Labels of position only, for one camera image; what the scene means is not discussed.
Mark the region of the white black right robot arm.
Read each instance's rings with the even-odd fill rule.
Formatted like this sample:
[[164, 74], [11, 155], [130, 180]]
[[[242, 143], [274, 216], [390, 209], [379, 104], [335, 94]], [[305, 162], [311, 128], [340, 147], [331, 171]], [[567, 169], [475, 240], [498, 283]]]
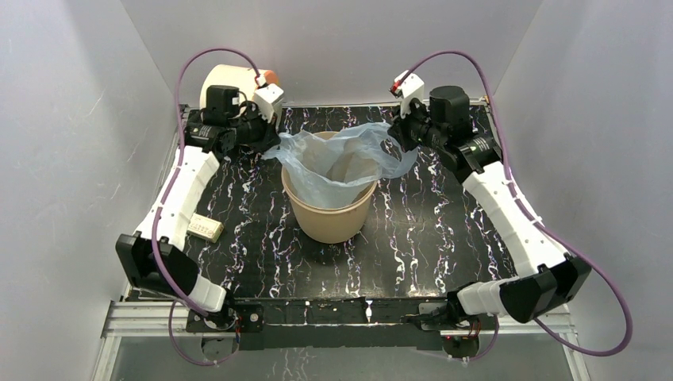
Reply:
[[526, 323], [570, 302], [590, 274], [588, 263], [541, 232], [511, 194], [502, 149], [495, 138], [473, 130], [470, 100], [461, 87], [442, 86], [430, 92], [425, 105], [416, 92], [396, 90], [401, 99], [389, 134], [411, 151], [431, 148], [440, 163], [485, 211], [513, 260], [516, 275], [490, 282], [469, 283], [447, 294], [447, 304], [418, 321], [445, 316], [466, 329], [480, 314], [508, 315]]

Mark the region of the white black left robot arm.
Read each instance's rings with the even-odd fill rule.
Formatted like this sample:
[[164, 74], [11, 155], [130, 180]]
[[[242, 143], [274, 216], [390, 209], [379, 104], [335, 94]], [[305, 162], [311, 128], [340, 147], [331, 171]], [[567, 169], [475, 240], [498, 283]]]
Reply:
[[206, 314], [215, 329], [227, 330], [237, 309], [228, 292], [199, 272], [184, 252], [187, 231], [203, 191], [233, 149], [244, 146], [265, 152], [279, 143], [283, 90], [267, 84], [251, 98], [237, 87], [212, 85], [206, 104], [188, 110], [174, 163], [143, 221], [121, 234], [117, 255], [132, 287], [172, 296]]

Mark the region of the translucent blue plastic trash bag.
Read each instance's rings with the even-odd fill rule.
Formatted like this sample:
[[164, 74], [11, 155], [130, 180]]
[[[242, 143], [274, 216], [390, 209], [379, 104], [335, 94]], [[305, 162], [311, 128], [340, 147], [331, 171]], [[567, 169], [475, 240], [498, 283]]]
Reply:
[[372, 183], [402, 177], [416, 163], [417, 149], [403, 148], [389, 135], [389, 128], [385, 122], [365, 123], [329, 139], [307, 131], [281, 133], [280, 142], [262, 158], [282, 164], [301, 202], [340, 209]]

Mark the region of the beige round trash bin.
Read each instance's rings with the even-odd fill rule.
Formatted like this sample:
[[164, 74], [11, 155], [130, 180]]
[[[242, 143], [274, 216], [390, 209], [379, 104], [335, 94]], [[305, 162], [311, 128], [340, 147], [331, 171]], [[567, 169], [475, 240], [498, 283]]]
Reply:
[[[316, 133], [329, 139], [337, 132]], [[290, 205], [301, 230], [315, 241], [337, 244], [354, 237], [363, 227], [371, 204], [371, 197], [377, 182], [364, 189], [356, 200], [340, 209], [321, 209], [301, 202], [293, 193], [287, 171], [281, 170], [283, 189], [290, 198]]]

